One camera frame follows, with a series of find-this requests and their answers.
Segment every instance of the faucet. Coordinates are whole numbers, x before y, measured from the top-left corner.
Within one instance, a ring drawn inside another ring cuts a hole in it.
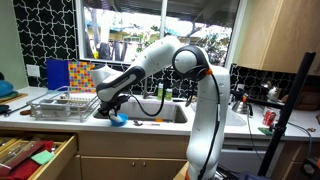
[[[154,95],[156,92],[157,86],[154,88],[153,92],[148,92],[148,77],[144,79],[144,85],[143,85],[143,93],[142,98],[146,99],[148,96]]]

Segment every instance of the red can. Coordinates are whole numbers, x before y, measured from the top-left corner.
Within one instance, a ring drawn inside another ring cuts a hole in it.
[[[266,114],[264,115],[262,124],[266,125],[266,126],[270,126],[274,119],[276,118],[276,113],[273,111],[267,111]]]

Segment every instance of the red cloth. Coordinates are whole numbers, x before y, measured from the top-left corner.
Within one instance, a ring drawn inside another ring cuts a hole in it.
[[[51,152],[53,141],[41,141],[43,146],[36,151],[34,154],[40,153],[44,150]],[[8,180],[26,180],[28,179],[38,168],[36,162],[34,162],[30,157],[23,161],[17,168],[10,172],[9,176],[6,177]]]

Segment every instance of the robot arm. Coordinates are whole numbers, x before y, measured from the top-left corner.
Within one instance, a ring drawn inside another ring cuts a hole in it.
[[[224,138],[230,77],[225,68],[210,65],[203,49],[182,47],[177,38],[168,36],[145,49],[123,74],[103,73],[107,67],[94,70],[93,76],[103,76],[93,77],[102,100],[100,113],[109,116],[114,110],[116,115],[120,105],[127,101],[127,97],[119,96],[126,87],[170,65],[183,78],[198,81],[197,110],[187,149],[190,162],[187,175],[190,179],[212,178]]]
[[[146,48],[124,73],[112,70],[108,66],[93,69],[93,81],[97,85],[97,95],[102,101],[99,112],[109,117],[110,111],[113,110],[112,114],[116,115],[120,105],[129,99],[119,94],[145,77],[169,67],[174,53],[181,46],[178,39],[168,36]]]

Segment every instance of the window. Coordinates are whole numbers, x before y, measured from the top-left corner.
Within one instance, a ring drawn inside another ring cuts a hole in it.
[[[155,40],[174,35],[224,66],[239,1],[76,1],[80,58],[130,63]]]

